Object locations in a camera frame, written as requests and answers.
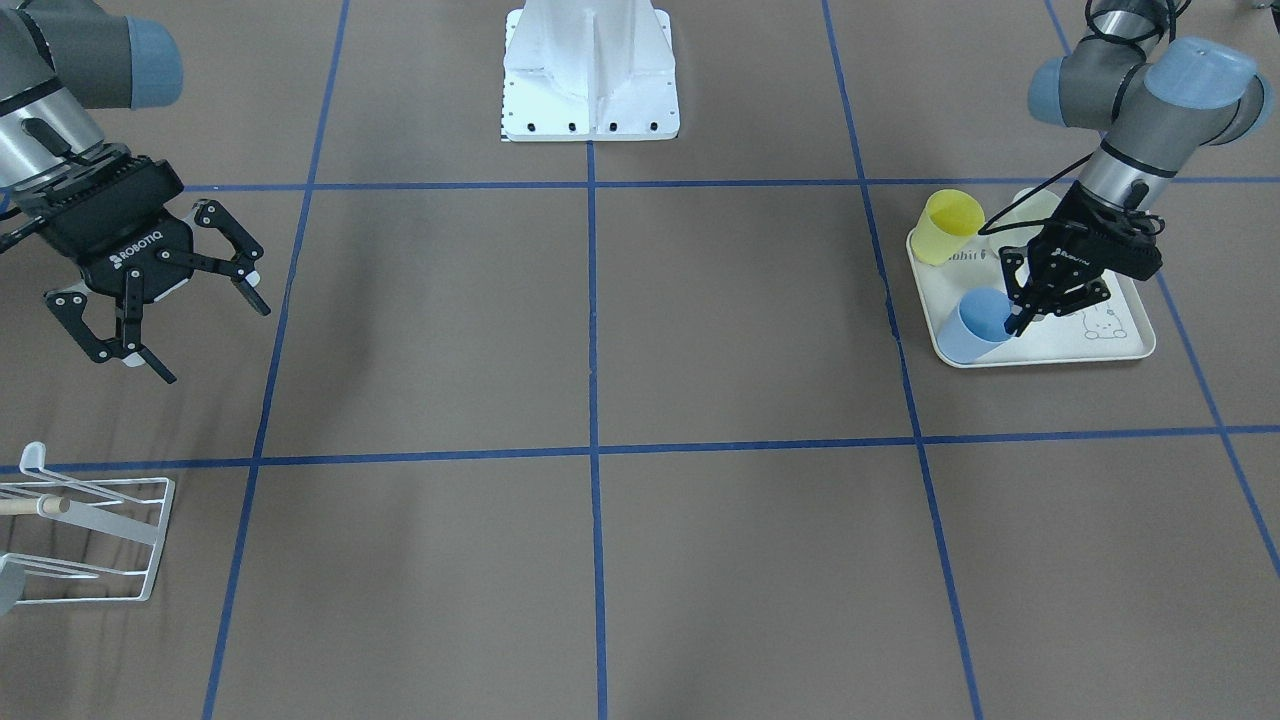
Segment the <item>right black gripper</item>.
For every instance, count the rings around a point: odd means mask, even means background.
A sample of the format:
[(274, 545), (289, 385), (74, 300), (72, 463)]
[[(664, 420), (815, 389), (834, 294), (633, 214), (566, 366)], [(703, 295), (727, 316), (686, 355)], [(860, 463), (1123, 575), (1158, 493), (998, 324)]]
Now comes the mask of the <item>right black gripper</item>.
[[(219, 201), (198, 200), (186, 223), (219, 232), (233, 254), (223, 259), (195, 252), (193, 231), (166, 209), (183, 190), (169, 161), (110, 143), (86, 164), (63, 167), (41, 183), (14, 190), (12, 208), (3, 213), (5, 220), (28, 218), (3, 234), (4, 251), (37, 234), (79, 269), (83, 282), (46, 292), (44, 302), (84, 355), (93, 363), (146, 365), (168, 384), (177, 383), (177, 375), (142, 342), (145, 300), (155, 301), (205, 272), (229, 278), (259, 315), (271, 314), (256, 290), (261, 243)], [(115, 299), (115, 334), (108, 340), (84, 320), (90, 290)]]

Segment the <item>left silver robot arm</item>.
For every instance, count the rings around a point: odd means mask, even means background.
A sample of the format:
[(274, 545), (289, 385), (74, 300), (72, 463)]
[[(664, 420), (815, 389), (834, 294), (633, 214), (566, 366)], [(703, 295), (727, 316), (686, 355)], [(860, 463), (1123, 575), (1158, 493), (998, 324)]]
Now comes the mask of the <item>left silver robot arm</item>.
[(1046, 61), (1028, 90), (1029, 113), (1092, 129), (1100, 146), (1036, 236), (998, 252), (1020, 336), (1042, 316), (1108, 300), (1103, 274), (1147, 281), (1164, 265), (1155, 200), (1197, 149), (1235, 142), (1276, 106), (1256, 60), (1233, 47), (1178, 36), (1174, 1), (1091, 1), (1088, 33)]

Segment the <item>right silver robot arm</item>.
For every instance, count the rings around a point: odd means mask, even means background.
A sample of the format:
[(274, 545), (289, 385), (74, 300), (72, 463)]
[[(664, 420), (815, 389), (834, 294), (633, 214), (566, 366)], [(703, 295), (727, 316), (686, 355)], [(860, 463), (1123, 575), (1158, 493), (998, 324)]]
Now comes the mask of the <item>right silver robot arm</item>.
[(95, 1), (17, 1), (1, 12), (3, 233), (10, 250), (38, 236), (79, 281), (45, 306), (93, 363), (175, 375), (143, 341), (145, 309), (202, 272), (230, 281), (260, 315), (262, 245), (216, 200), (179, 218), (172, 165), (109, 141), (95, 109), (164, 108), (184, 86), (180, 51), (160, 23)]

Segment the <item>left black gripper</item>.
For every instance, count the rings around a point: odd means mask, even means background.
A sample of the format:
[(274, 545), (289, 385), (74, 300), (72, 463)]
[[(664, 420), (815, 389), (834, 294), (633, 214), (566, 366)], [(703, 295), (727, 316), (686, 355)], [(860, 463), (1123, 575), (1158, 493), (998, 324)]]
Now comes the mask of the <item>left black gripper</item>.
[[(1075, 182), (1043, 229), (1025, 246), (1000, 247), (1000, 269), (1009, 299), (1004, 329), (1021, 337), (1041, 316), (1066, 316), (1111, 299), (1102, 279), (1112, 272), (1149, 279), (1164, 259), (1157, 237), (1161, 217), (1115, 206)], [(1033, 222), (1000, 227), (1000, 231)]]

